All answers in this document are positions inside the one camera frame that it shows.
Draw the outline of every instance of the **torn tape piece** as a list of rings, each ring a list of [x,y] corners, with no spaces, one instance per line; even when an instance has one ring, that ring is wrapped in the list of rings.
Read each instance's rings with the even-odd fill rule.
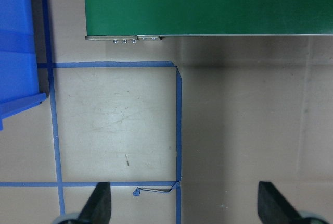
[[[149,188],[136,188],[133,192],[133,196],[139,196],[141,191],[149,191],[149,192],[156,192],[156,193],[162,193],[162,194],[168,194],[173,189],[177,189],[180,187],[179,181],[173,184],[173,186],[170,189],[149,189]]]

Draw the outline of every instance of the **scuff mark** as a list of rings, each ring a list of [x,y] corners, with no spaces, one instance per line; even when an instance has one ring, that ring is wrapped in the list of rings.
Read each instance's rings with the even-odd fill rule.
[[[129,163],[129,159],[127,158],[127,155],[126,155],[126,154],[125,154],[125,157],[126,157],[126,163],[127,163],[127,166],[129,166],[130,163]]]

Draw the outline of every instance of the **green metal cabinet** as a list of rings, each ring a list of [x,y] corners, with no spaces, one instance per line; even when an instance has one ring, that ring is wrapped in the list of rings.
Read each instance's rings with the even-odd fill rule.
[[[87,39],[332,34],[333,0],[85,0]]]

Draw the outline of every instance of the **blue plastic bin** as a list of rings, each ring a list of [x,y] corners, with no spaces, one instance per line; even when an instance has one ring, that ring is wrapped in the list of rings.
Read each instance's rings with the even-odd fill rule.
[[[39,105],[31,0],[0,0],[0,130],[2,119]]]

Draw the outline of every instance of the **floor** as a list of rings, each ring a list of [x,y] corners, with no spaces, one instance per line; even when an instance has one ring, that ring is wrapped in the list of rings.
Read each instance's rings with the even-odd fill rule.
[[[48,99],[3,122],[4,223],[51,223],[80,211],[96,181],[114,182],[113,224],[180,222],[180,189],[132,195],[179,180],[179,74],[181,223],[259,224],[260,180],[297,210],[333,222],[333,37],[86,41],[84,0],[49,0],[50,60],[38,4],[36,53]],[[94,68],[97,61],[125,64]],[[138,61],[159,63],[127,66]]]

